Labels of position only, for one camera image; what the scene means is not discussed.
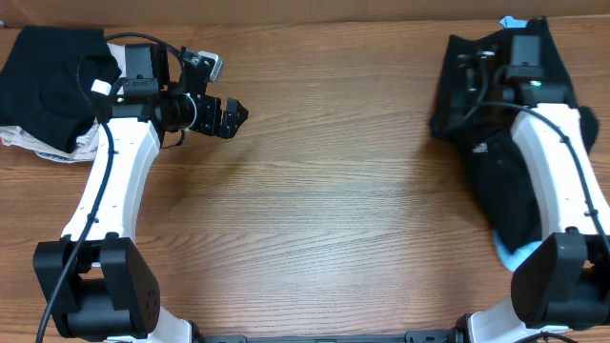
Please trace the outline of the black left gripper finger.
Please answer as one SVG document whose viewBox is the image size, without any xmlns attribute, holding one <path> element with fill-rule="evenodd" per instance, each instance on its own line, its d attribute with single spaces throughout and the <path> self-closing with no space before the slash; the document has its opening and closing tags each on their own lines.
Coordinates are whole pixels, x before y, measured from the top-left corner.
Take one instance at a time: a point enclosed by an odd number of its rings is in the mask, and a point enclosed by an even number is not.
<svg viewBox="0 0 610 343">
<path fill-rule="evenodd" d="M 233 138 L 239 127 L 248 119 L 245 113 L 226 113 L 219 128 L 219 137 L 224 139 Z"/>
<path fill-rule="evenodd" d="M 237 99 L 228 97 L 225 114 L 231 116 L 248 116 L 249 111 Z"/>
</svg>

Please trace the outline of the black t-shirt with logo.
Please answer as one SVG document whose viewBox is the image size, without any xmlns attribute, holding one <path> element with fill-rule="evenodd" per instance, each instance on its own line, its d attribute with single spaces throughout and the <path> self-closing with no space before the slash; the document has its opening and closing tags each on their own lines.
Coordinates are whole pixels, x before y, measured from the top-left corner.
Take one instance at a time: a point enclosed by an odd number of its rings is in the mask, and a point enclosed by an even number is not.
<svg viewBox="0 0 610 343">
<path fill-rule="evenodd" d="M 541 39 L 540 80 L 505 79 L 514 35 Z M 457 93 L 458 48 L 498 47 L 498 86 Z M 452 143 L 470 186 L 510 252 L 555 232 L 593 234 L 607 250 L 609 209 L 588 155 L 600 124 L 581 106 L 545 17 L 478 40 L 451 36 L 431 134 Z"/>
</svg>

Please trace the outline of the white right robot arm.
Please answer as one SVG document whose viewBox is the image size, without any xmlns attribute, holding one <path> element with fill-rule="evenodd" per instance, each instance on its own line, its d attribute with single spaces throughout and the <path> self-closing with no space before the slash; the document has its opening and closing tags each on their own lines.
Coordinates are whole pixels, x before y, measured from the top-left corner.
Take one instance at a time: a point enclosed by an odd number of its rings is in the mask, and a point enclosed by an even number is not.
<svg viewBox="0 0 610 343">
<path fill-rule="evenodd" d="M 448 51 L 433 133 L 456 144 L 506 243 L 510 296 L 464 316 L 458 342 L 525 342 L 609 322 L 609 207 L 558 58 L 538 48 Z"/>
</svg>

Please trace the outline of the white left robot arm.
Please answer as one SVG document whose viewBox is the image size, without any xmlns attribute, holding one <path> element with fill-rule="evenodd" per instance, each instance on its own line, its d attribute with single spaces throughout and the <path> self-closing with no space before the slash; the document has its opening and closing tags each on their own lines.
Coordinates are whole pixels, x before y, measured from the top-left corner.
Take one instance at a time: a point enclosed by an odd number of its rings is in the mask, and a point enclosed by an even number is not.
<svg viewBox="0 0 610 343">
<path fill-rule="evenodd" d="M 41 242 L 33 266 L 47 306 L 37 337 L 54 325 L 90 342 L 198 342 L 196 325 L 166 310 L 135 245 L 147 176 L 167 133 L 230 139 L 247 120 L 236 99 L 207 94 L 222 59 L 138 35 L 120 50 L 114 81 L 81 88 L 100 125 L 91 173 L 71 221 Z"/>
</svg>

